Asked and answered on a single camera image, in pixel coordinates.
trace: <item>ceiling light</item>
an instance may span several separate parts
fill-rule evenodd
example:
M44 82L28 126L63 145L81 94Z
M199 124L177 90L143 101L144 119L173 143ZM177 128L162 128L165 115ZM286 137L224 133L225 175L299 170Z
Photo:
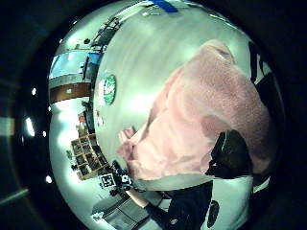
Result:
M46 176L46 182L47 182L48 184L51 184L51 183L52 183L52 178L51 178L50 175L47 175L47 176Z
M35 95L36 94L36 88L33 88L32 89L32 95Z
M31 136L35 136L35 130L33 129L32 121L31 121L30 118L26 119L26 125L27 125L27 129L28 129L28 133Z

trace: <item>pink towel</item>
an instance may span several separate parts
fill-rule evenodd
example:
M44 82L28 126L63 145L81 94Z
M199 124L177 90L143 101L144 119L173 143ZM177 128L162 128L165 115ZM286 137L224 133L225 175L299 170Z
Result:
M227 47L210 40L167 79L145 125L117 153L138 179L205 173L220 132L231 129L245 138L253 171L266 169L276 152L269 112Z
M135 134L135 131L134 131L133 127L132 127L132 126L127 127L127 128L121 130L121 131L118 133L119 141L120 141L121 143L124 143L124 142L126 142L127 140L129 140L134 134Z

